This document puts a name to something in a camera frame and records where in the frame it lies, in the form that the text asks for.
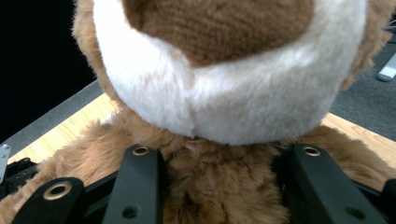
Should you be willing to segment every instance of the wooden table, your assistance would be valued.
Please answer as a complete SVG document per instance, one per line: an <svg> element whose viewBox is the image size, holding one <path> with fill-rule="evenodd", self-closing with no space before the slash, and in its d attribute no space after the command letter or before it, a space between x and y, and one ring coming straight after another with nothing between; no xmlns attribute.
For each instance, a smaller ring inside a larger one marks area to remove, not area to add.
<svg viewBox="0 0 396 224"><path fill-rule="evenodd" d="M105 119L115 110L115 104L103 94L15 154L9 159L8 163L25 157L40 162L51 156L57 149L74 140L90 121ZM328 114L322 122L346 133L353 139L360 139L379 157L396 169L396 142L333 114Z"/></svg>

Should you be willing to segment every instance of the stuffed animal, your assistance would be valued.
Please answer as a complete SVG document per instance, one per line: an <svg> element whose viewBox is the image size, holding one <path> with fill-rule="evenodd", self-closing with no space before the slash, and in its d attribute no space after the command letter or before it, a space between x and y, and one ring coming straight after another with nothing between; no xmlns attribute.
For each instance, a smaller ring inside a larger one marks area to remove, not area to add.
<svg viewBox="0 0 396 224"><path fill-rule="evenodd" d="M117 171L133 144L165 161L163 223L287 223L270 168L276 145L322 147L375 189L394 177L362 142L319 124L388 40L395 0L76 5L73 35L118 112L40 163L0 203L1 223L51 179L90 185Z"/></svg>

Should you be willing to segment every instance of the teddy bear's head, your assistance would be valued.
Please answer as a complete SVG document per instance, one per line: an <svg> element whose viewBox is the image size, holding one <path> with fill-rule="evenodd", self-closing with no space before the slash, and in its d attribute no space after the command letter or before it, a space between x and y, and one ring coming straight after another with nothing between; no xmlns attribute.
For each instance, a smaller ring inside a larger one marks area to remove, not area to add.
<svg viewBox="0 0 396 224"><path fill-rule="evenodd" d="M84 0L74 36L105 92L172 133L297 137L388 37L389 0Z"/></svg>

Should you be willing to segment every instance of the metal rivet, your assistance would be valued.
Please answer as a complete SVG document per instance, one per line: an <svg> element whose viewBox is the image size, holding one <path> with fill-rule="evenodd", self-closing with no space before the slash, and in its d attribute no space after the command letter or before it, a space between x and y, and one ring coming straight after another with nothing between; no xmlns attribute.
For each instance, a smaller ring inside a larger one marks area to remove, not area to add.
<svg viewBox="0 0 396 224"><path fill-rule="evenodd" d="M139 147L139 148L135 148L133 153L136 156L144 156L149 153L149 149L146 147Z"/></svg>
<svg viewBox="0 0 396 224"><path fill-rule="evenodd" d="M56 183L44 192L43 197L47 201L54 201L62 198L64 195L70 192L71 189L72 185L70 182L64 181Z"/></svg>
<svg viewBox="0 0 396 224"><path fill-rule="evenodd" d="M305 147L304 152L308 156L320 156L320 151L312 147Z"/></svg>
<svg viewBox="0 0 396 224"><path fill-rule="evenodd" d="M9 150L9 149L11 149L11 146L9 146L9 145L7 145L7 144L3 144L3 145L2 145L2 148L3 148L4 150Z"/></svg>

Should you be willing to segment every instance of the teddy bear's nose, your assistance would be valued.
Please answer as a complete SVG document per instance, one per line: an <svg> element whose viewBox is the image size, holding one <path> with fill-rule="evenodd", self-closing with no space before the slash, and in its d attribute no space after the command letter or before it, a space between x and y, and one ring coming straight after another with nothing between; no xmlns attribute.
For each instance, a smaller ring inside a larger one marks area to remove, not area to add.
<svg viewBox="0 0 396 224"><path fill-rule="evenodd" d="M206 66L279 48L301 36L313 0L122 0L138 31Z"/></svg>

